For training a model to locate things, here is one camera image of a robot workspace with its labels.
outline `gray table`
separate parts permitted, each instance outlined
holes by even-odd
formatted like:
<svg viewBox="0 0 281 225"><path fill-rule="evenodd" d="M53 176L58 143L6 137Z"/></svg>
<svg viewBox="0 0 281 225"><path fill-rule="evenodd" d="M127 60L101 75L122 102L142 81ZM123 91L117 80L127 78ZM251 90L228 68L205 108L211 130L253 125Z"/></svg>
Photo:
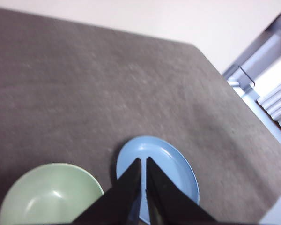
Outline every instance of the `gray table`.
<svg viewBox="0 0 281 225"><path fill-rule="evenodd" d="M257 222L281 194L281 146L196 47L0 9L0 204L51 162L107 190L137 135L184 154L218 220Z"/></svg>

